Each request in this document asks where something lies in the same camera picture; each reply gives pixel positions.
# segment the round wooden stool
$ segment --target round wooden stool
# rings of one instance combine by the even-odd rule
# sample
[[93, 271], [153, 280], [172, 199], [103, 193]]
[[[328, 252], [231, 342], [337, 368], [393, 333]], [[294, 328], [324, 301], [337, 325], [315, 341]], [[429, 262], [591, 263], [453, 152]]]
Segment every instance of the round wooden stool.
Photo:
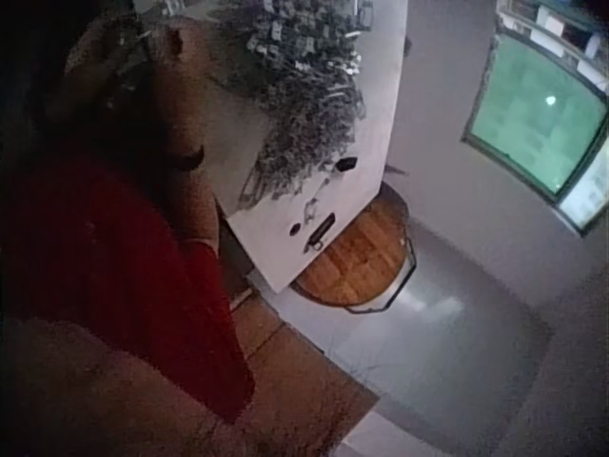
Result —
[[[307, 299], [353, 313], [388, 309], [416, 267], [406, 230], [407, 207], [387, 185], [362, 213], [292, 283]], [[403, 276], [383, 307], [359, 309]]]

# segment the white table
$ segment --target white table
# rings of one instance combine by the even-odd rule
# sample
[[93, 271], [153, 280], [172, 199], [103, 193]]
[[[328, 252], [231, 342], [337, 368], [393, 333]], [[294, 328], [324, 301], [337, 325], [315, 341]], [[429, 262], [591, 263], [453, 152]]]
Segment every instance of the white table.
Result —
[[[150, 0], [136, 0], [134, 4], [137, 10], [142, 10], [150, 5]], [[199, 5], [186, 13], [201, 17], [204, 10], [205, 5]], [[288, 286], [319, 254], [314, 249], [305, 252], [305, 245], [330, 213], [336, 215], [336, 223], [323, 238], [325, 246], [379, 192], [402, 73], [406, 10], [405, 0], [374, 1], [372, 31], [363, 33], [357, 45], [363, 58], [358, 82], [366, 118], [356, 125], [356, 142], [347, 155], [358, 156], [358, 165], [332, 179], [318, 195], [317, 217], [307, 225], [305, 204], [316, 194], [325, 173], [309, 178], [299, 195], [279, 200], [267, 196], [253, 209], [237, 209], [239, 194], [271, 123], [249, 101], [221, 89], [212, 90], [206, 139], [211, 185], [230, 227], [275, 291]], [[290, 236], [290, 229], [297, 223], [302, 225], [301, 230]]]

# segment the window frame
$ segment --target window frame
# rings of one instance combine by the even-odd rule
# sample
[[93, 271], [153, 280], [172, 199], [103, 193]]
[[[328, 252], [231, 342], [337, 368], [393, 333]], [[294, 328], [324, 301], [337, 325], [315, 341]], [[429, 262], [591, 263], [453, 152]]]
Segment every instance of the window frame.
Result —
[[491, 46], [488, 52], [488, 57], [486, 59], [486, 64], [484, 67], [484, 72], [482, 74], [480, 87], [474, 100], [474, 106], [472, 108], [469, 118], [467, 119], [467, 123], [465, 124], [462, 142], [477, 150], [483, 156], [489, 158], [493, 162], [499, 164], [512, 176], [524, 183], [527, 187], [529, 187], [537, 195], [539, 195], [546, 203], [548, 203], [552, 207], [552, 209], [559, 214], [561, 219], [564, 219], [572, 229], [574, 229], [580, 236], [584, 236], [605, 212], [608, 205], [605, 204], [599, 211], [599, 213], [583, 228], [577, 226], [577, 224], [571, 221], [566, 214], [560, 211], [559, 205], [560, 202], [573, 189], [573, 187], [580, 181], [581, 176], [588, 169], [592, 161], [597, 157], [604, 141], [607, 139], [607, 130], [609, 129], [609, 110], [605, 113], [602, 121], [599, 124], [599, 128], [597, 129], [592, 141], [590, 142], [590, 145], [588, 146], [588, 149], [581, 156], [578, 164], [575, 166], [575, 168], [573, 169], [567, 180], [564, 182], [560, 190], [557, 193], [552, 193], [529, 171], [521, 167], [516, 162], [513, 162], [507, 157], [504, 157], [505, 154], [503, 154], [500, 150], [494, 148], [492, 145], [486, 143], [481, 138], [478, 138], [472, 133], [472, 128], [480, 111], [482, 100], [484, 98], [484, 95], [486, 94], [486, 91], [488, 90], [488, 82], [490, 80], [490, 75], [492, 73], [493, 65], [495, 63], [499, 40], [501, 39], [502, 35], [506, 35], [510, 38], [518, 40], [529, 48], [539, 52], [541, 55], [551, 60], [555, 65], [558, 65], [563, 71], [567, 71], [570, 75], [576, 77], [580, 82], [582, 82], [582, 84], [587, 89], [591, 90], [605, 104], [608, 102], [607, 94], [605, 94], [602, 90], [594, 86], [592, 82], [586, 79], [582, 74], [580, 74], [577, 69], [571, 69], [563, 65], [562, 60], [550, 50], [547, 50], [544, 47], [538, 45], [537, 43], [528, 39], [526, 36], [523, 36], [517, 33], [516, 31], [503, 26], [501, 23], [501, 18], [497, 16], [496, 31], [493, 35], [493, 40], [491, 42]]

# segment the red sleeve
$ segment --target red sleeve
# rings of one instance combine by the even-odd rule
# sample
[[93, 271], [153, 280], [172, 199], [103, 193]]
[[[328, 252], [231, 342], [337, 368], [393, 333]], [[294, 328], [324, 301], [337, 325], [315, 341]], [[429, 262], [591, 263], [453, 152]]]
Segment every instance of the red sleeve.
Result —
[[45, 164], [10, 190], [7, 308], [81, 325], [234, 420], [253, 381], [211, 248], [181, 246], [127, 177], [90, 157]]

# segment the wristband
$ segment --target wristband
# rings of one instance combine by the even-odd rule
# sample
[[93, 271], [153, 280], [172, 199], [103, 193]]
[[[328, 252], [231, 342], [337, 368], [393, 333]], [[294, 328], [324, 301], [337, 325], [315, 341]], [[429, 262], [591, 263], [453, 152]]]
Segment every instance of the wristband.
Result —
[[192, 155], [187, 155], [184, 157], [169, 155], [167, 157], [167, 165], [170, 169], [174, 169], [176, 171], [189, 172], [200, 167], [204, 158], [205, 150], [203, 146], [201, 146], [199, 150]]

